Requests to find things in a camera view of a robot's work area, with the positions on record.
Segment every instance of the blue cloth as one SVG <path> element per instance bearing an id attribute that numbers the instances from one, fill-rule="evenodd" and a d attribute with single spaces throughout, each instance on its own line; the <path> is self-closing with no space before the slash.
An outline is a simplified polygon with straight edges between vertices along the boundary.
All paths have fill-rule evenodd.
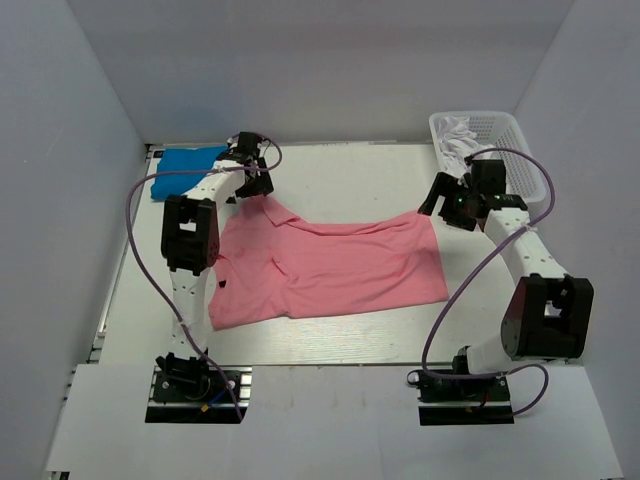
<path id="1" fill-rule="evenodd" d="M 171 170 L 209 170 L 216 157 L 227 149 L 221 147 L 169 148 L 158 163 L 158 172 Z M 151 185 L 151 198 L 164 200 L 169 195 L 182 195 L 195 187 L 204 175 L 167 175 Z"/>

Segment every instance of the white basket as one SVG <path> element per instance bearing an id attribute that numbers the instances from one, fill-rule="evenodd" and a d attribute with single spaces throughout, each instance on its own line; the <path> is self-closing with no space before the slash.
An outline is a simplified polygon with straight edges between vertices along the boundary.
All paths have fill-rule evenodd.
<path id="1" fill-rule="evenodd" d="M 476 141 L 481 145 L 492 143 L 496 147 L 513 148 L 531 154 L 513 115 L 489 111 L 434 113 L 429 117 L 429 128 L 441 170 L 444 170 L 444 158 L 435 124 L 443 117 L 469 117 L 469 130 L 476 133 Z M 547 188 L 536 166 L 512 153 L 499 152 L 499 155 L 507 169 L 507 183 L 511 193 L 520 195 L 528 205 L 542 202 L 547 196 Z"/>

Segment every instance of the white table surface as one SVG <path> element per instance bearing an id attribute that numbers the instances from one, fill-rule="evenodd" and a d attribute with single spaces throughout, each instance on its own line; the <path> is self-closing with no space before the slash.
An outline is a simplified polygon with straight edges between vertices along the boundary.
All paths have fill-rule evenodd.
<path id="1" fill-rule="evenodd" d="M 79 366 L 47 469 L 102 479 L 528 479 L 622 475 L 584 368 L 513 425 L 418 420 L 407 366 L 256 367 L 240 425 L 145 424 L 151 366 Z M 508 378 L 514 408 L 537 370 Z"/>
<path id="2" fill-rule="evenodd" d="M 281 166 L 272 172 L 272 195 L 310 222 L 372 222 L 417 209 L 438 171 L 431 145 L 350 143 L 287 146 L 283 151 Z M 275 157 L 272 148 L 267 162 Z M 150 172 L 156 164 L 157 160 L 151 161 Z M 160 254 L 163 205 L 151 201 L 150 188 L 148 182 L 134 234 L 149 270 L 170 290 L 168 269 Z M 237 208 L 227 205 L 220 211 L 221 228 Z M 453 229 L 438 216 L 432 221 L 451 294 L 493 244 L 481 232 Z M 212 274 L 210 295 L 214 283 Z M 429 360 L 451 361 L 460 347 L 496 332 L 513 288 L 502 258 L 495 259 L 449 313 Z M 209 352 L 226 365 L 417 363 L 443 305 L 267 320 L 213 332 Z M 123 262 L 106 326 L 101 364 L 150 364 L 169 349 L 170 310 L 130 253 Z"/>

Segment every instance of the pink shirt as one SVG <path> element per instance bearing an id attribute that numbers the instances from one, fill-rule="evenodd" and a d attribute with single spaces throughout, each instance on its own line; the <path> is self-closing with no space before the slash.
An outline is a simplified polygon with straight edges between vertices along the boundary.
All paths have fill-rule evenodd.
<path id="1" fill-rule="evenodd" d="M 379 223 L 312 224 L 272 197 L 250 198 L 227 222 L 214 269 L 215 329 L 448 298 L 433 226 L 416 212 Z"/>

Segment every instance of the white cloth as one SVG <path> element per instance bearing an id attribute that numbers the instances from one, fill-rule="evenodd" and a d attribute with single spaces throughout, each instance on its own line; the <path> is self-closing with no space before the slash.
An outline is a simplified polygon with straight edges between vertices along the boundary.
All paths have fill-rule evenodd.
<path id="1" fill-rule="evenodd" d="M 469 130 L 469 117 L 443 117 L 436 120 L 436 141 L 444 157 L 444 171 L 456 178 L 462 177 L 468 167 L 464 157 L 494 145 L 480 145 L 476 133 Z M 479 155 L 478 159 L 492 158 L 495 152 Z"/>

